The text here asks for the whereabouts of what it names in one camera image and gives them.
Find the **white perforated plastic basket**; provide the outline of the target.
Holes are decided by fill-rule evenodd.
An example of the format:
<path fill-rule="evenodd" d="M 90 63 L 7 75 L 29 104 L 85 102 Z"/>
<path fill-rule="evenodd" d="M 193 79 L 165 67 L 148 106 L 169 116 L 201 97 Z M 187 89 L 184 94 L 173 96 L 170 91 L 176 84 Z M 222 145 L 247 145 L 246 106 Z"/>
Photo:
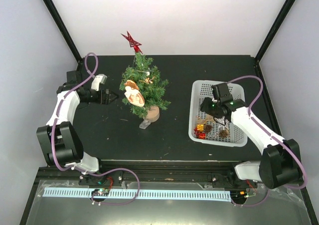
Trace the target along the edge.
<path fill-rule="evenodd" d="M 226 146 L 226 147 L 243 147 L 247 143 L 247 136 L 244 132 L 233 123 L 229 122 L 229 137 L 223 139 L 218 136 L 218 124 L 207 123 L 204 125 L 206 139 L 197 139 L 195 137 L 195 127 L 197 125 L 197 116 L 206 117 L 206 113 L 200 111 L 200 105 L 205 97 L 213 98 L 212 85 L 219 84 L 219 81 L 197 80 L 193 82 L 191 90 L 190 112 L 188 135 L 191 140 L 208 145 Z"/>

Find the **wooden santa ornament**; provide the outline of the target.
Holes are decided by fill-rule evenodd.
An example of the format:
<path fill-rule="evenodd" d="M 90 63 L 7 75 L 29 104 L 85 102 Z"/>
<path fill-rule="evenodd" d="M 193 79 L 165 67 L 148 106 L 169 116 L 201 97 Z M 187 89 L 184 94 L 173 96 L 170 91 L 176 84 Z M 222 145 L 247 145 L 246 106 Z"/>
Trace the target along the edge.
<path fill-rule="evenodd" d="M 128 102 L 138 107 L 144 107 L 145 99 L 142 96 L 137 84 L 132 80 L 127 80 L 124 86 L 126 91 L 125 97 L 127 98 Z"/>

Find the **clear battery box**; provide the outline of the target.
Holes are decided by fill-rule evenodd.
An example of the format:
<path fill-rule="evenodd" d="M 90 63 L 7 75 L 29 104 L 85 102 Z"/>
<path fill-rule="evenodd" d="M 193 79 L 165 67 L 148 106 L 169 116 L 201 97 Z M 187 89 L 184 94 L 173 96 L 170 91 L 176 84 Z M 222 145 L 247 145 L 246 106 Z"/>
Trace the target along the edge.
<path fill-rule="evenodd" d="M 150 124 L 151 124 L 151 121 L 149 121 L 149 120 L 144 120 L 144 121 L 139 125 L 139 128 L 141 128 L 141 129 L 146 129 Z"/>

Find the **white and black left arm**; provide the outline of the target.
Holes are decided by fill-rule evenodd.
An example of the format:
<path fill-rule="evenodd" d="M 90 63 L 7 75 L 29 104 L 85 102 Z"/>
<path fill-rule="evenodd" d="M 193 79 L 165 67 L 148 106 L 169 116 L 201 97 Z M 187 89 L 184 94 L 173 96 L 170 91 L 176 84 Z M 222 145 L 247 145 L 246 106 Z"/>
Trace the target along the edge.
<path fill-rule="evenodd" d="M 118 94 L 101 86 L 107 76 L 93 76 L 90 88 L 84 88 L 82 73 L 68 71 L 67 82 L 59 86 L 54 112 L 45 126 L 37 128 L 36 135 L 47 165 L 59 165 L 62 170 L 77 169 L 90 173 L 95 184 L 103 184 L 107 172 L 101 167 L 101 160 L 84 152 L 83 144 L 73 127 L 75 112 L 80 103 L 108 105 Z"/>

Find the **small green christmas tree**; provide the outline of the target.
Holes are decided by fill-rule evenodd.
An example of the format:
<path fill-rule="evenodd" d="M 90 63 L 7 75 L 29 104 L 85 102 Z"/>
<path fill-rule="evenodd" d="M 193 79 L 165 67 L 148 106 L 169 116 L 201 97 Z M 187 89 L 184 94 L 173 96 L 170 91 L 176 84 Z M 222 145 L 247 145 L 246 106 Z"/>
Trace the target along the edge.
<path fill-rule="evenodd" d="M 161 79 L 160 71 L 155 65 L 153 65 L 153 63 L 150 66 L 150 69 L 151 73 L 149 76 L 147 76 L 145 73 L 137 72 L 133 65 L 128 66 L 122 73 L 120 90 L 125 93 L 126 91 L 124 84 L 127 80 L 132 80 L 137 84 L 142 96 L 145 99 L 144 107 L 132 105 L 128 102 L 125 95 L 122 99 L 122 102 L 124 104 L 129 105 L 131 113 L 138 116 L 139 118 L 145 118 L 151 106 L 158 106 L 160 110 L 166 110 L 167 107 L 170 105 L 170 102 L 163 98 L 166 92 L 165 87 L 169 84 L 169 81 L 167 79 Z M 141 80 L 144 80 L 147 77 L 152 78 L 153 76 L 155 77 L 153 84 L 145 84 L 141 82 Z"/>

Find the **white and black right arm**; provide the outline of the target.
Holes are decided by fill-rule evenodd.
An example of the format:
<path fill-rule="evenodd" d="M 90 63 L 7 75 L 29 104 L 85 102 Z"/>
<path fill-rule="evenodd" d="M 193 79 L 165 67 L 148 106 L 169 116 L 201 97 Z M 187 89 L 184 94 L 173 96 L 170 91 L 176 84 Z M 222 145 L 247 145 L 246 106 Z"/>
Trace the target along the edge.
<path fill-rule="evenodd" d="M 226 175 L 229 185 L 237 187 L 244 180 L 252 180 L 274 189 L 307 180 L 295 140 L 286 140 L 267 127 L 242 99 L 233 98 L 226 83 L 211 88 L 213 97 L 204 98 L 200 111 L 212 116 L 220 126 L 226 127 L 230 122 L 240 128 L 261 153 L 260 161 L 243 162 L 229 171 Z"/>

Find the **red star tree topper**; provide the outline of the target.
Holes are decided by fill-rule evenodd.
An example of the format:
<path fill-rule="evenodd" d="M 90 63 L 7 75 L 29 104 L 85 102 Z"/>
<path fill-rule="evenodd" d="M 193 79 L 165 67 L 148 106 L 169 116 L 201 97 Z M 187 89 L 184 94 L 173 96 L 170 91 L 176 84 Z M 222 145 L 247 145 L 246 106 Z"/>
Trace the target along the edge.
<path fill-rule="evenodd" d="M 124 35 L 121 33 L 121 35 L 129 42 L 129 46 L 134 49 L 135 53 L 143 54 L 143 52 L 140 49 L 141 43 L 137 42 L 133 39 L 131 34 L 127 31 L 127 34 Z"/>

